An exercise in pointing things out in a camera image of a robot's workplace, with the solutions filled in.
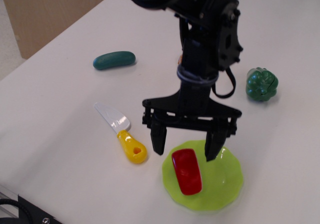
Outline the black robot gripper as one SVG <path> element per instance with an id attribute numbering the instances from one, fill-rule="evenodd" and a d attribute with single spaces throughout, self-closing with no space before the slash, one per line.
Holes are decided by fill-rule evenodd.
<path id="1" fill-rule="evenodd" d="M 162 155 L 165 149 L 167 127 L 206 131 L 204 152 L 206 161 L 214 160 L 228 136 L 237 131 L 237 119 L 242 113 L 210 99 L 209 86 L 187 82 L 180 90 L 167 97 L 146 99 L 142 123 L 150 128 L 153 150 Z"/>

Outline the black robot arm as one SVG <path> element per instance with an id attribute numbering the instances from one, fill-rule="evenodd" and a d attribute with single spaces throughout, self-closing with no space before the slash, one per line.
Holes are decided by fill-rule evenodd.
<path id="1" fill-rule="evenodd" d="M 240 61 L 238 0 L 132 0 L 146 9 L 170 9 L 179 19 L 182 59 L 177 67 L 179 91 L 146 99 L 142 122 L 150 129 L 153 150 L 162 154 L 167 128 L 206 132 L 204 154 L 214 160 L 236 133 L 241 112 L 213 101 L 219 73 L 236 80 L 230 66 Z"/>

